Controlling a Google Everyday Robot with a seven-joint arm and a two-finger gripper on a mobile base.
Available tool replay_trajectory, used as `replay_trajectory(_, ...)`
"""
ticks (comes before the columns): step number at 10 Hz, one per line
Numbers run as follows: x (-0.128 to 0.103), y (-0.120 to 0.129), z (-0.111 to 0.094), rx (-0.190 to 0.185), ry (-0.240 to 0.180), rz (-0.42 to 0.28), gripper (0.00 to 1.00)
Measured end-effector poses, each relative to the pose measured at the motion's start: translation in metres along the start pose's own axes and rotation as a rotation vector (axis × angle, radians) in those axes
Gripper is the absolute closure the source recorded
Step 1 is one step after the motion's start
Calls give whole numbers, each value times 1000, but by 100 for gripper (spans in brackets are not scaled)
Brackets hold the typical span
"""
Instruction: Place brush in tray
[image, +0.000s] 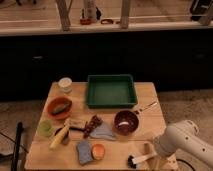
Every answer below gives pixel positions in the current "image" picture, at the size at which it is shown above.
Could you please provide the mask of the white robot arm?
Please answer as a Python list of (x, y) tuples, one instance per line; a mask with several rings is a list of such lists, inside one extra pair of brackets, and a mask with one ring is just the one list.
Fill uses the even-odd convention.
[(182, 120), (168, 124), (164, 132), (153, 136), (150, 142), (155, 152), (163, 158), (172, 156), (180, 149), (213, 169), (213, 145), (200, 139), (198, 132), (199, 128), (193, 121)]

